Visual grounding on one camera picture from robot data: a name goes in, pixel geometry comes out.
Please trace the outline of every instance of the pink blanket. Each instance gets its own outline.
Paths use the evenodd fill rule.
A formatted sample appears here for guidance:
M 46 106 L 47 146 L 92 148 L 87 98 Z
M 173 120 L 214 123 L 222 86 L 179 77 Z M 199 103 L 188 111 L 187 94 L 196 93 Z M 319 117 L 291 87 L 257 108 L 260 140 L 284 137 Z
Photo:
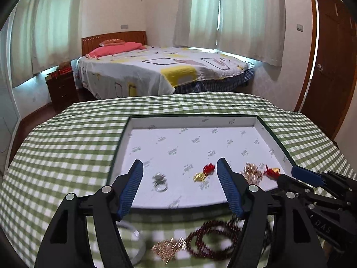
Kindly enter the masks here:
M 126 42 L 123 45 L 101 46 L 86 54 L 87 58 L 96 59 L 101 56 L 114 55 L 122 52 L 133 51 L 136 49 L 146 49 L 141 43 Z

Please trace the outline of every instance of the red bow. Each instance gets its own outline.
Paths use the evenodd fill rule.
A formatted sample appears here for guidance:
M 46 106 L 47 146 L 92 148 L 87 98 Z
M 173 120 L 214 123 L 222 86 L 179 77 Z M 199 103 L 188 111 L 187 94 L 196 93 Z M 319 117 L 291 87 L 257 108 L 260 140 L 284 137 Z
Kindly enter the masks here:
M 205 167 L 203 167 L 203 173 L 205 175 L 210 175 L 213 173 L 213 171 L 215 171 L 215 168 L 216 167 L 212 163 L 210 163 L 209 165 L 206 165 Z
M 275 172 L 275 171 L 274 171 L 273 169 L 271 169 L 271 168 L 268 168 L 267 165 L 265 165 L 265 167 L 266 167 L 267 171 L 265 171 L 264 174 L 267 175 L 267 176 L 269 176 L 269 177 L 271 177 L 272 179 L 277 180 L 278 177 L 280 176 L 280 173 Z

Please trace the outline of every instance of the screw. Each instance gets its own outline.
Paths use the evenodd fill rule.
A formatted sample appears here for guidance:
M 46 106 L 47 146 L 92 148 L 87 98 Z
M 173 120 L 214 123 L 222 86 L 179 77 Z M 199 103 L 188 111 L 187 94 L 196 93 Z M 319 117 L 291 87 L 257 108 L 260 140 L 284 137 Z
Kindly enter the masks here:
M 256 185 L 250 185 L 249 186 L 249 190 L 253 193 L 257 192 L 259 190 L 259 188 Z
M 72 200 L 74 199 L 74 193 L 69 193 L 66 195 L 66 200 Z
M 291 192 L 291 191 L 288 191 L 287 193 L 286 193 L 286 196 L 288 197 L 288 198 L 295 198 L 295 194 L 293 193 L 293 192 Z
M 111 191 L 111 186 L 106 185 L 106 186 L 102 187 L 103 193 L 109 193 L 110 191 Z

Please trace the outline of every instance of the wooden door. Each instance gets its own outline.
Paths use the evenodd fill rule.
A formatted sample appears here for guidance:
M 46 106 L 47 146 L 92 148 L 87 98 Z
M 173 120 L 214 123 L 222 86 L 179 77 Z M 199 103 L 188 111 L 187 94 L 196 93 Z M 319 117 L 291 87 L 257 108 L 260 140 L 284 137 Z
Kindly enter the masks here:
M 317 2 L 317 56 L 301 113 L 333 139 L 347 113 L 356 83 L 356 23 L 342 1 Z

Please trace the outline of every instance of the pink pillow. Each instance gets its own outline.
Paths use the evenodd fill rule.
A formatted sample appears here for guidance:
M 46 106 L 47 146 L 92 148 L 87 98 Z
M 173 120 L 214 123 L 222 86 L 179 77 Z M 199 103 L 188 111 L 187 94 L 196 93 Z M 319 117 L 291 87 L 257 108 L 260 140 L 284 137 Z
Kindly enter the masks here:
M 99 43 L 99 46 L 123 45 L 124 43 L 125 41 L 122 39 L 108 39 Z
M 95 59 L 102 56 L 114 55 L 122 52 L 133 51 L 136 49 L 146 49 L 146 47 L 142 46 L 141 43 L 126 42 L 123 45 L 98 47 L 90 53 L 86 54 L 86 57 L 90 59 Z

